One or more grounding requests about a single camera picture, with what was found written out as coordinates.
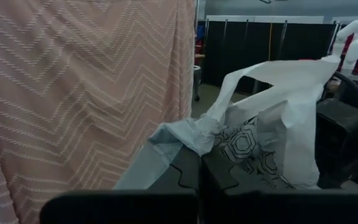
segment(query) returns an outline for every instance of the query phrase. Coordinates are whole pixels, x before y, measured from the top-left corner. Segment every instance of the chevron pattern fabric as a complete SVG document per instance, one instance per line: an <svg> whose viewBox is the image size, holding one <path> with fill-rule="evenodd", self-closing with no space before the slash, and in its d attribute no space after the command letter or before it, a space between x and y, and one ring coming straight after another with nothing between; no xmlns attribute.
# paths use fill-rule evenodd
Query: chevron pattern fabric
<svg viewBox="0 0 358 224"><path fill-rule="evenodd" d="M193 0L0 0L0 223L112 189L190 113Z"/></svg>

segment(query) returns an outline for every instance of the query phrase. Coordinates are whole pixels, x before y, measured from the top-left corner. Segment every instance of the white plastic bag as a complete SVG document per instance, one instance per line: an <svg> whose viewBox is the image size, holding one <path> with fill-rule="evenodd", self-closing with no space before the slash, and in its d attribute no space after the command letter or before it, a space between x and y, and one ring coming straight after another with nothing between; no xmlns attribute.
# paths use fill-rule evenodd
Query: white plastic bag
<svg viewBox="0 0 358 224"><path fill-rule="evenodd" d="M161 124L143 146L115 189L146 189L168 168L183 145L200 156L208 153L224 125L235 126L258 116L261 150L274 151L283 175L297 188L315 188L316 100L339 65L339 57L321 60L264 62L225 76L221 92L200 119ZM273 87L229 106L240 78L247 76Z"/></svg>

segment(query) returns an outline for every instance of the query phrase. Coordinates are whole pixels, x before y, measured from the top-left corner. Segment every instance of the gray wall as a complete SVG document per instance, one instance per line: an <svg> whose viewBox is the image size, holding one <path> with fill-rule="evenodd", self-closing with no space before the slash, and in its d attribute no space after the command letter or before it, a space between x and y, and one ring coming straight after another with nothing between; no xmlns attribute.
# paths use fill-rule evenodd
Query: gray wall
<svg viewBox="0 0 358 224"><path fill-rule="evenodd" d="M205 15L358 16L358 0L206 0Z"/></svg>

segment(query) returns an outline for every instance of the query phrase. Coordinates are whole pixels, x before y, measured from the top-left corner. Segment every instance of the pink fabric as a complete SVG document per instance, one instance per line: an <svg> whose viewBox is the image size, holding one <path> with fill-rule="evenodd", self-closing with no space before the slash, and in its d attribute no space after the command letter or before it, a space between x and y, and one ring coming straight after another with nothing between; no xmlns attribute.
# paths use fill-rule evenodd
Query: pink fabric
<svg viewBox="0 0 358 224"><path fill-rule="evenodd" d="M194 0L0 0L0 223L112 189L190 112Z"/></svg>

